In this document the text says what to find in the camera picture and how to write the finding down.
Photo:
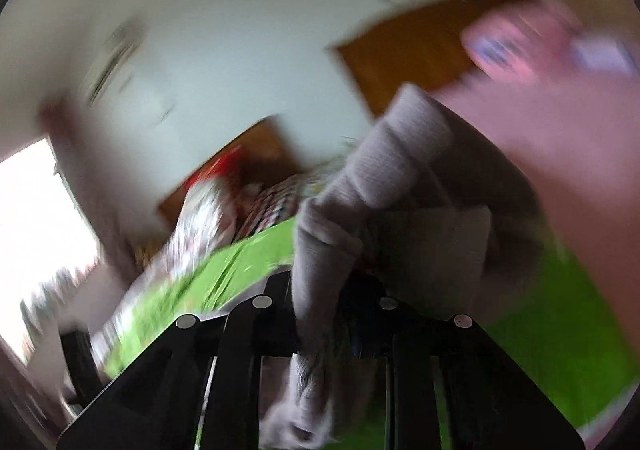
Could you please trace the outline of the mauve knit pants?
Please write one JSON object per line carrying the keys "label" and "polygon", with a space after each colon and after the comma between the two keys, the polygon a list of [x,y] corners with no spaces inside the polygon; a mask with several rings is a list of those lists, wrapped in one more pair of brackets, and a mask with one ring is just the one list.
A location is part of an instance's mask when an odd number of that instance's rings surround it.
{"label": "mauve knit pants", "polygon": [[260,445],[319,449],[363,417],[383,296],[437,318],[493,322],[536,277],[541,231],[535,193],[503,153],[423,90],[401,87],[297,213],[300,347]]}

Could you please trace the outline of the purple pillow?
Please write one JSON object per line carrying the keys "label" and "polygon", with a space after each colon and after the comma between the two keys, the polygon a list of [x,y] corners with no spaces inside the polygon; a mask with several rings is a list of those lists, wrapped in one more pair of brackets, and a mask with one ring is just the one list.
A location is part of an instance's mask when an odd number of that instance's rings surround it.
{"label": "purple pillow", "polygon": [[625,76],[639,74],[634,47],[614,36],[580,36],[572,41],[570,54],[575,66],[585,71]]}

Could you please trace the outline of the plaid checkered blanket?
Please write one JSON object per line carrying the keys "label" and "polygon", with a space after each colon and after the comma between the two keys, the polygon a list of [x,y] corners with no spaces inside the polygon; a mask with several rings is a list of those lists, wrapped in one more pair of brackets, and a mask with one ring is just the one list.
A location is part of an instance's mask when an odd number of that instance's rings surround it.
{"label": "plaid checkered blanket", "polygon": [[294,175],[265,188],[258,193],[234,240],[244,240],[292,218],[303,200],[313,196],[316,190],[317,181],[310,175]]}

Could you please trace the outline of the window with railing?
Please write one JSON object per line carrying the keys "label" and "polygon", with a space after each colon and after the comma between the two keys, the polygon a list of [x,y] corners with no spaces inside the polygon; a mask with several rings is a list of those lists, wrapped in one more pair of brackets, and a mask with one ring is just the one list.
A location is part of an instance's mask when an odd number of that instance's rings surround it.
{"label": "window with railing", "polygon": [[1,162],[1,338],[26,362],[101,260],[47,139]]}

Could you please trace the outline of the red pillow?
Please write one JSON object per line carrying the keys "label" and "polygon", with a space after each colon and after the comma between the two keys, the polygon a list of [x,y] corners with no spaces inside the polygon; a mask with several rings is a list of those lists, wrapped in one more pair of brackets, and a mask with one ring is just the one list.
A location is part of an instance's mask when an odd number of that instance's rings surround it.
{"label": "red pillow", "polygon": [[233,147],[221,154],[217,154],[186,180],[186,190],[189,190],[199,181],[222,178],[227,181],[231,191],[236,193],[241,188],[244,161],[245,153],[242,147]]}

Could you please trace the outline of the pink floral quilt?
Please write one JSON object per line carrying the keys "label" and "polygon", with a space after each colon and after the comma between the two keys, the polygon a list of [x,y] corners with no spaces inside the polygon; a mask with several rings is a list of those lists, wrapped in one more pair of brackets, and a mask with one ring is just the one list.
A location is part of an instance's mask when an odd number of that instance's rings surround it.
{"label": "pink floral quilt", "polygon": [[199,179],[186,192],[176,228],[134,280],[111,319],[91,339],[93,357],[101,369],[122,346],[143,297],[192,274],[217,248],[231,243],[236,218],[231,184],[223,176]]}

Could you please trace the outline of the maroon curtain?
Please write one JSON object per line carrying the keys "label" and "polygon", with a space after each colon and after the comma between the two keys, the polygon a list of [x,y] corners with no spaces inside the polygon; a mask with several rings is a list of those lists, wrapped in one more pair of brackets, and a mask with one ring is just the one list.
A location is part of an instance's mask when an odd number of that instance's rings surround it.
{"label": "maroon curtain", "polygon": [[38,122],[49,137],[58,171],[100,241],[107,262],[124,285],[132,285],[139,275],[134,249],[91,163],[74,106],[66,97],[44,100]]}

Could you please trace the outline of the rolled pink blanket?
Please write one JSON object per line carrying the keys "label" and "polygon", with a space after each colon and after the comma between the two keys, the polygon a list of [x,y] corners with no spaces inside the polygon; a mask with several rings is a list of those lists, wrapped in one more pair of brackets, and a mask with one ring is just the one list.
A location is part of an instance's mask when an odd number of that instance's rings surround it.
{"label": "rolled pink blanket", "polygon": [[493,80],[533,82],[570,67],[582,22],[559,2],[526,0],[484,14],[461,33],[471,60]]}

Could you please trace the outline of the green cartoon bed sheet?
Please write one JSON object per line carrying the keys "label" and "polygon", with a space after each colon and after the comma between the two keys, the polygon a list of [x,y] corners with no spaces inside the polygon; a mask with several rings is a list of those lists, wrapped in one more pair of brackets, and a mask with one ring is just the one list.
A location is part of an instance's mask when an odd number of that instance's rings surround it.
{"label": "green cartoon bed sheet", "polygon": [[[167,252],[158,253],[114,313],[105,374],[122,372],[179,314],[221,310],[288,266],[294,232],[288,219],[186,264],[183,272],[170,270]],[[488,332],[576,427],[594,421],[639,377],[612,311],[575,257],[560,248],[544,250],[532,294]]]}

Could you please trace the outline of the left wooden headboard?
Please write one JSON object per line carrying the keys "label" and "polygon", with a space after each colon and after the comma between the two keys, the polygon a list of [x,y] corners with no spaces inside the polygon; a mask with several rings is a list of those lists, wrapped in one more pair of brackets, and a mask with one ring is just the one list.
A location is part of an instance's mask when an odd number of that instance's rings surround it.
{"label": "left wooden headboard", "polygon": [[198,175],[203,175],[206,168],[212,168],[219,162],[228,170],[232,187],[236,190],[252,182],[261,182],[270,187],[302,172],[295,154],[284,139],[277,119],[267,116],[198,166],[158,203],[156,211],[170,230],[177,225],[190,184]]}

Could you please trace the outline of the wooden headboard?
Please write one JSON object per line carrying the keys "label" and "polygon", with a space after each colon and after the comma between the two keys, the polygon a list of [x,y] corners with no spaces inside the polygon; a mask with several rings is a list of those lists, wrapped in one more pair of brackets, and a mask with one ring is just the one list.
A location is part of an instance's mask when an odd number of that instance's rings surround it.
{"label": "wooden headboard", "polygon": [[190,184],[198,175],[203,175],[206,168],[212,168],[219,162],[228,170],[232,187],[236,190],[252,182],[261,182],[270,187],[302,172],[295,154],[284,139],[277,119],[267,116],[198,166],[158,203],[156,211],[170,230],[177,225]]}
{"label": "wooden headboard", "polygon": [[365,25],[332,47],[372,116],[405,83],[434,92],[474,69],[461,43],[473,22],[523,0],[430,0]]}

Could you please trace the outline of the right wooden headboard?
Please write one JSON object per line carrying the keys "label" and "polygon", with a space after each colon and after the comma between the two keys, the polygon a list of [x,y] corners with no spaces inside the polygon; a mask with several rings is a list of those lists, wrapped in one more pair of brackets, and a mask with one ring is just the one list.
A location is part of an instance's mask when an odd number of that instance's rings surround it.
{"label": "right wooden headboard", "polygon": [[523,0],[430,0],[365,25],[332,47],[372,116],[405,83],[434,92],[474,69],[461,43],[473,22]]}

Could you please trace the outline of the white air conditioner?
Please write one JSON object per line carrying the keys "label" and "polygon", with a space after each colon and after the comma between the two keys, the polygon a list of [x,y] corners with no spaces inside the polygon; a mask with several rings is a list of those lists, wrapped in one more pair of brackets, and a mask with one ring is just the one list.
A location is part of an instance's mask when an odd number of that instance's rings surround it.
{"label": "white air conditioner", "polygon": [[145,35],[144,22],[132,17],[107,37],[84,78],[82,98],[87,106],[93,106],[100,100],[113,77],[143,44]]}

